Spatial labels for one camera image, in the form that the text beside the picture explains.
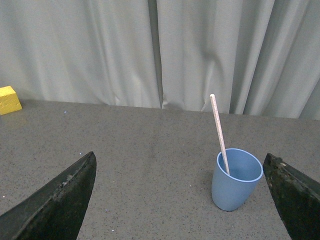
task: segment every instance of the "curtain fold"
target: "curtain fold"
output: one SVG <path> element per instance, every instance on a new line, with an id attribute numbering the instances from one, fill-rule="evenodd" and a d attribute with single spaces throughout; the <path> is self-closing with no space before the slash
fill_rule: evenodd
<path id="1" fill-rule="evenodd" d="M 0 1 L 22 99 L 320 120 L 320 1 Z"/>

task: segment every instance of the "table surface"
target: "table surface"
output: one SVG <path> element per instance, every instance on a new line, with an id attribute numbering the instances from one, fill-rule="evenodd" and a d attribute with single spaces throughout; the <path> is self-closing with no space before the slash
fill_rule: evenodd
<path id="1" fill-rule="evenodd" d="M 247 201 L 211 198 L 220 152 L 210 112 L 22 100 L 0 116 L 0 215 L 93 151 L 79 240 L 289 240 L 263 176 Z M 220 115 L 227 148 L 272 153 L 320 182 L 320 121 Z"/>

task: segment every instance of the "straw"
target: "straw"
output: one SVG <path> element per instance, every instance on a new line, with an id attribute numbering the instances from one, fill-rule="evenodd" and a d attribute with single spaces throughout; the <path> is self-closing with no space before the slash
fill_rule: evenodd
<path id="1" fill-rule="evenodd" d="M 224 141 L 224 136 L 222 135 L 222 129 L 221 129 L 220 118 L 219 118 L 218 107 L 217 107 L 215 95 L 211 94 L 210 99 L 211 99 L 214 120 L 215 120 L 215 126 L 216 126 L 216 130 L 218 132 L 218 137 L 219 137 L 219 142 L 220 142 L 220 147 L 221 147 L 225 170 L 226 170 L 226 173 L 228 175 L 230 175 L 227 154 L 226 154 L 226 148 L 225 148 L 225 141 Z"/>

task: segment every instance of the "white straw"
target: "white straw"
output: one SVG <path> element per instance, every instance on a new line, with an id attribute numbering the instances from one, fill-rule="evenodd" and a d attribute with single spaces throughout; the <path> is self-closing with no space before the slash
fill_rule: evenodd
<path id="1" fill-rule="evenodd" d="M 219 118 L 218 107 L 217 107 L 215 95 L 211 94 L 210 99 L 211 99 L 214 120 L 215 120 L 215 126 L 216 126 L 216 130 L 218 132 L 218 137 L 219 137 L 223 162 L 224 162 L 224 166 L 225 166 L 225 171 L 228 175 L 230 175 L 227 154 L 226 154 L 226 148 L 225 148 L 225 141 L 224 141 L 224 136 L 222 135 L 222 129 L 221 129 L 220 118 Z"/>

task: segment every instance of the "cup rim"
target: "cup rim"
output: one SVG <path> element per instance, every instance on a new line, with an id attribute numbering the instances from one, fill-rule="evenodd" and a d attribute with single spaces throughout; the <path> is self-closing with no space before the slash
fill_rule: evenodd
<path id="1" fill-rule="evenodd" d="M 242 150 L 242 149 L 239 149 L 239 148 L 226 148 L 225 151 L 227 151 L 227 150 L 237 150 L 237 151 L 241 151 L 241 152 L 244 152 L 244 153 L 252 156 L 252 157 L 257 161 L 257 163 L 259 164 L 260 169 L 261 169 L 261 173 L 260 173 L 260 175 L 259 175 L 257 178 L 255 178 L 255 179 L 253 179 L 253 180 L 241 180 L 241 179 L 235 178 L 235 177 L 227 174 L 227 173 L 225 172 L 225 170 L 223 170 L 222 167 L 220 166 L 220 164 L 219 164 L 219 157 L 220 157 L 220 155 L 221 155 L 222 153 L 219 152 L 219 154 L 218 154 L 217 157 L 216 157 L 216 163 L 217 163 L 218 167 L 220 168 L 220 170 L 222 171 L 223 174 L 225 174 L 227 177 L 229 177 L 229 178 L 231 178 L 231 179 L 233 179 L 233 180 L 235 180 L 235 181 L 242 182 L 242 183 L 253 183 L 253 182 L 255 182 L 255 181 L 258 181 L 258 180 L 262 177 L 262 175 L 264 174 L 264 170 L 263 170 L 262 164 L 260 163 L 260 161 L 259 161 L 254 155 L 252 155 L 252 154 L 251 154 L 250 152 L 248 152 L 248 151 L 245 151 L 245 150 Z"/>

